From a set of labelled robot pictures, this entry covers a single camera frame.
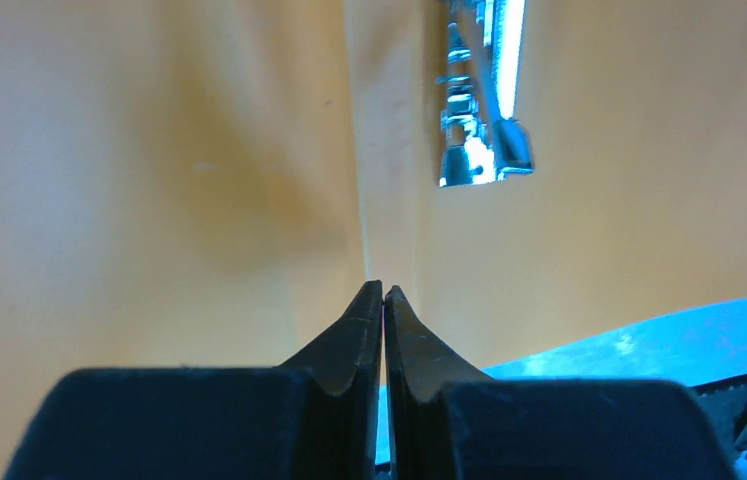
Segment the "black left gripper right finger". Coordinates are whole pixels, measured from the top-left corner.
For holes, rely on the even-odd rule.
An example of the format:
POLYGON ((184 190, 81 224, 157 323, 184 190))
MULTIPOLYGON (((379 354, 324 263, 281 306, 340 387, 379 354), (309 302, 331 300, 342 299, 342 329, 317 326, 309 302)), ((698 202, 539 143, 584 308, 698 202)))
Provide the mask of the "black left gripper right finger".
POLYGON ((732 479, 683 386, 648 379, 495 380, 393 287, 384 300, 397 479, 732 479))

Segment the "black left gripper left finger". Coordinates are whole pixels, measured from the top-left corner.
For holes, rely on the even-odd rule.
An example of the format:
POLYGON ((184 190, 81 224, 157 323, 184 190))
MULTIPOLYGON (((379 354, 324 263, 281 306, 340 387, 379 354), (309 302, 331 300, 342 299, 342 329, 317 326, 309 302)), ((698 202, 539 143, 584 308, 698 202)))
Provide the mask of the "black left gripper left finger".
POLYGON ((62 377, 9 479, 370 479, 383 291, 271 367, 92 368, 62 377))

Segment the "orange clip file folder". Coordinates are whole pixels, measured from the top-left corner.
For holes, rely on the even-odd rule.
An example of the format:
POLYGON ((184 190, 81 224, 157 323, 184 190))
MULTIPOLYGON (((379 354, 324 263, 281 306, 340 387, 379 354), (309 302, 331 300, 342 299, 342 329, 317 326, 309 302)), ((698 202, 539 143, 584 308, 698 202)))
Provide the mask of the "orange clip file folder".
POLYGON ((66 373, 399 285, 504 376, 747 371, 747 1, 531 1, 536 170, 440 188, 440 1, 0 1, 0 477, 66 373))

